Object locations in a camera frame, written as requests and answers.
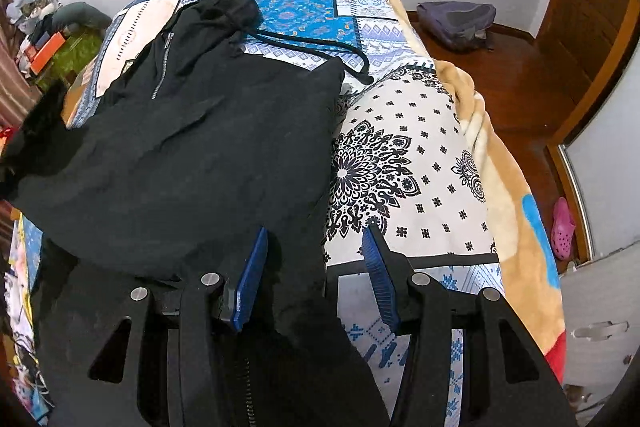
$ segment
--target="pink shoe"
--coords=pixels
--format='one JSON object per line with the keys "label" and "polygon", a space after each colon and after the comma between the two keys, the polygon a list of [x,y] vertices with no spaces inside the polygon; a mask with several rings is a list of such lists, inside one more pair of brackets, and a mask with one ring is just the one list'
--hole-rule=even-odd
{"label": "pink shoe", "polygon": [[569,205],[559,198],[554,205],[554,226],[551,229],[551,248],[558,259],[563,261],[571,255],[571,241],[574,238],[575,221]]}

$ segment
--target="gray backpack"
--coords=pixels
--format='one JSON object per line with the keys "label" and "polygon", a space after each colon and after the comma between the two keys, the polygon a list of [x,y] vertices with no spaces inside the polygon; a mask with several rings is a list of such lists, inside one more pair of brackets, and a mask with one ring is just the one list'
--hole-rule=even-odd
{"label": "gray backpack", "polygon": [[485,47],[495,19],[495,6],[473,2],[423,2],[417,12],[420,26],[453,51]]}

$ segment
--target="zipper teeth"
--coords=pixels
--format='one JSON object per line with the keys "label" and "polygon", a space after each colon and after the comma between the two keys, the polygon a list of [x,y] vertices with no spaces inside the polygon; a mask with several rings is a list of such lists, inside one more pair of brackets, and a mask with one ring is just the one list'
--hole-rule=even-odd
{"label": "zipper teeth", "polygon": [[174,37],[173,33],[169,33],[166,38],[166,43],[164,44],[164,57],[162,57],[162,74],[160,75],[160,82],[154,89],[154,93],[151,95],[151,100],[155,100],[158,95],[158,91],[160,90],[160,86],[164,82],[164,76],[166,75],[166,61],[169,56],[169,48],[171,47],[171,39]]}
{"label": "zipper teeth", "polygon": [[246,404],[246,418],[249,427],[255,427],[257,423],[255,421],[254,396],[251,393],[249,359],[244,359],[244,403]]}

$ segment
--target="silver bolt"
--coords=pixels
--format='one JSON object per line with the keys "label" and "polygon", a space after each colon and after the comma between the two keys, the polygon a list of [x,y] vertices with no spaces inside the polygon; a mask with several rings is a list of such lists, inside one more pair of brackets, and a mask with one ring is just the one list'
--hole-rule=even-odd
{"label": "silver bolt", "polygon": [[488,301],[497,301],[500,298],[500,292],[495,288],[485,288],[482,290],[482,296]]}
{"label": "silver bolt", "polygon": [[411,280],[414,284],[418,286],[427,286],[431,282],[431,278],[422,272],[416,272],[411,276]]}
{"label": "silver bolt", "polygon": [[135,288],[131,292],[131,298],[134,301],[142,301],[142,299],[144,299],[147,295],[149,295],[149,291],[146,288],[143,288],[142,286]]}
{"label": "silver bolt", "polygon": [[205,286],[211,286],[217,283],[219,280],[220,275],[215,272],[209,272],[201,277],[200,282],[202,282],[202,284],[204,284]]}

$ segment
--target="zipper pull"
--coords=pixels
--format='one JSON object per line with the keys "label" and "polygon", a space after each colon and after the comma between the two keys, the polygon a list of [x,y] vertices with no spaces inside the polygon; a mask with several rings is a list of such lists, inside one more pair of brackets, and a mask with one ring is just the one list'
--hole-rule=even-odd
{"label": "zipper pull", "polygon": [[174,33],[171,32],[166,36],[166,41],[164,43],[164,48],[167,49],[169,47],[169,45],[171,44],[171,39],[174,38]]}

